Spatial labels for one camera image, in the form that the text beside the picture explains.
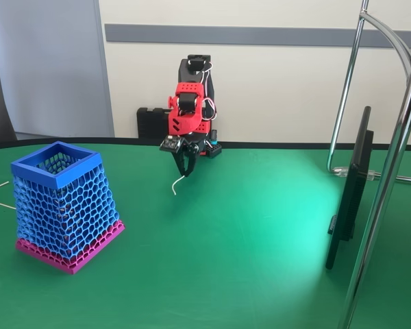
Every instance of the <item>3d-printed basket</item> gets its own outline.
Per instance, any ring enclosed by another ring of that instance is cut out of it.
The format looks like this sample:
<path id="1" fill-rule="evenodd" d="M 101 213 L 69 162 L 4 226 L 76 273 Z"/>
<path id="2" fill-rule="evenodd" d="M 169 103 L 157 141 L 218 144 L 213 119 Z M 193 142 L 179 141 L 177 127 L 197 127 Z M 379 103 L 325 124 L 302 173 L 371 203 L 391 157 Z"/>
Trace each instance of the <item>3d-printed basket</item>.
<path id="1" fill-rule="evenodd" d="M 11 168 L 17 249 L 74 274 L 125 228 L 99 153 L 56 142 Z"/>

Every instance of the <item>metal rod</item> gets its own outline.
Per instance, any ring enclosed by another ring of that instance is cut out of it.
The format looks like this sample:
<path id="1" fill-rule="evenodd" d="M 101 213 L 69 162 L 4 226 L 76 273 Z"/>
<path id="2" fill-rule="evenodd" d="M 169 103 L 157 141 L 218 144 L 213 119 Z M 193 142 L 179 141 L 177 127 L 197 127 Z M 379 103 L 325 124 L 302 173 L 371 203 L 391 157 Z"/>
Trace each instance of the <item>metal rod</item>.
<path id="1" fill-rule="evenodd" d="M 361 6 L 361 12 L 367 10 L 369 5 L 369 0 L 364 0 Z M 347 74 L 345 76 L 344 87 L 342 88 L 342 95 L 340 100 L 340 106 L 338 109 L 338 114 L 336 115 L 334 133 L 332 134 L 332 141 L 330 142 L 329 156 L 327 157 L 327 171 L 334 173 L 332 170 L 332 158 L 334 157 L 336 142 L 338 140 L 338 134 L 340 132 L 341 121 L 343 119 L 345 104 L 347 102 L 347 95 L 349 94 L 351 77 L 353 75 L 353 69 L 355 68 L 356 56 L 358 54 L 359 42 L 361 41 L 362 30 L 364 28 L 365 20 L 360 16 L 358 20 L 358 26 L 356 27 L 355 40 L 353 41 L 353 46 L 351 48 L 349 67 L 347 68 Z"/>
<path id="2" fill-rule="evenodd" d="M 375 178 L 380 179 L 381 173 L 375 172 Z M 404 183 L 411 183 L 411 177 L 408 176 L 397 176 L 396 181 L 404 182 Z"/>
<path id="3" fill-rule="evenodd" d="M 356 302 L 362 288 L 362 280 L 367 271 L 367 265 L 379 232 L 382 218 L 384 217 L 388 200 L 396 180 L 397 172 L 401 164 L 402 156 L 411 132 L 411 76 L 408 80 L 405 96 L 401 107 L 399 118 L 396 122 L 395 131 L 391 139 L 388 154 L 385 159 L 384 169 L 382 170 L 379 185 L 373 204 L 371 206 L 369 220 L 365 227 L 364 237 L 361 242 L 358 258 L 356 259 L 353 274 L 343 309 L 338 329 L 350 328 Z"/>
<path id="4" fill-rule="evenodd" d="M 387 37 L 388 41 L 390 41 L 391 45 L 396 49 L 397 53 L 399 54 L 399 57 L 401 58 L 403 68 L 405 69 L 407 83 L 408 83 L 408 78 L 411 74 L 411 50 L 404 43 L 404 41 L 396 33 L 394 33 L 393 30 L 391 30 L 391 28 L 389 28 L 383 22 L 372 17 L 366 12 L 368 5 L 369 5 L 369 0 L 364 0 L 362 2 L 360 20 L 358 21 L 358 27 L 356 28 L 355 40 L 351 48 L 349 67 L 347 69 L 344 87 L 342 90 L 338 114 L 336 115 L 334 132 L 332 134 L 332 140 L 330 142 L 329 154 L 327 156 L 327 165 L 326 165 L 327 171 L 329 171 L 330 173 L 333 173 L 334 175 L 338 175 L 340 173 L 340 169 L 332 168 L 332 160 L 333 160 L 334 153 L 335 153 L 336 143 L 338 141 L 341 121 L 344 115 L 345 105 L 347 102 L 347 95 L 349 94 L 349 89 L 350 89 L 351 77 L 353 75 L 353 69 L 355 66 L 356 56 L 358 54 L 358 49 L 359 49 L 359 42 L 360 42 L 362 29 L 364 27 L 365 21 L 369 21 L 370 24 L 375 26 L 381 33 L 383 33 L 383 35 Z M 380 178 L 380 176 L 381 176 L 380 173 L 378 172 L 375 173 L 375 177 L 377 179 Z M 411 183 L 411 177 L 407 177 L 407 176 L 398 176 L 396 177 L 396 180 L 398 182 Z"/>
<path id="5" fill-rule="evenodd" d="M 361 12 L 360 17 L 365 19 L 365 21 L 369 22 L 372 26 L 376 27 L 388 39 L 402 61 L 403 69 L 405 70 L 406 79 L 408 82 L 408 78 L 411 74 L 411 50 L 391 28 L 382 23 L 380 20 L 371 16 L 367 12 Z"/>

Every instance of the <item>monitor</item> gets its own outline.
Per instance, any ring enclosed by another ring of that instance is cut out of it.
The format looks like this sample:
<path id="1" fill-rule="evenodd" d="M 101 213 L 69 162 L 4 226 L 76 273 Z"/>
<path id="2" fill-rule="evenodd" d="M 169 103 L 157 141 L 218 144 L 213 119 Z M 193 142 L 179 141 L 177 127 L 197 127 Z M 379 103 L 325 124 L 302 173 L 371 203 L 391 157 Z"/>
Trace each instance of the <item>monitor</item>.
<path id="1" fill-rule="evenodd" d="M 370 112 L 371 107 L 366 106 L 356 137 L 355 147 L 353 148 L 338 213 L 332 217 L 329 225 L 329 234 L 332 235 L 332 238 L 326 260 L 327 269 L 332 269 L 334 266 L 340 241 L 348 241 L 353 237 L 356 214 L 369 173 L 370 155 L 373 146 L 373 132 L 367 130 Z"/>

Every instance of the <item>green table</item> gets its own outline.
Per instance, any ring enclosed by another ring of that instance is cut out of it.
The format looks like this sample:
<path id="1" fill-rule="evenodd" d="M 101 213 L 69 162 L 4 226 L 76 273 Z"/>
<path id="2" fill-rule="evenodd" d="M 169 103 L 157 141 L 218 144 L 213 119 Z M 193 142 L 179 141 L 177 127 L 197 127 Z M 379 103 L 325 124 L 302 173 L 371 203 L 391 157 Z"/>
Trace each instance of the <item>green table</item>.
<path id="1" fill-rule="evenodd" d="M 326 173 L 327 150 L 225 149 L 174 196 L 175 163 L 157 147 L 82 146 L 101 152 L 126 230 L 70 276 L 16 251 L 15 211 L 0 207 L 0 328 L 336 328 L 377 182 L 327 272 L 345 182 Z M 0 183 L 38 148 L 0 149 Z M 0 188 L 13 201 L 12 185 Z M 352 328 L 411 329 L 411 185 L 395 186 Z"/>

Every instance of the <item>magenta base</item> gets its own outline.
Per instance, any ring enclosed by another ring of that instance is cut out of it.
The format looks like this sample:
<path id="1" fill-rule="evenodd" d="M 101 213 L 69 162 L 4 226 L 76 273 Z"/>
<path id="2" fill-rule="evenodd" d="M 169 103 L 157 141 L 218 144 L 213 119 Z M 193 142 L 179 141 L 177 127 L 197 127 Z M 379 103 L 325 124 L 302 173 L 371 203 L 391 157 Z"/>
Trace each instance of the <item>magenta base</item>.
<path id="1" fill-rule="evenodd" d="M 88 261 L 97 255 L 108 243 L 118 236 L 125 226 L 122 221 L 114 222 L 103 234 L 99 235 L 90 245 L 82 252 L 71 259 L 63 258 L 61 255 L 50 252 L 48 249 L 38 247 L 25 239 L 18 239 L 15 248 L 32 257 L 35 257 L 44 263 L 61 269 L 69 274 L 78 272 Z"/>

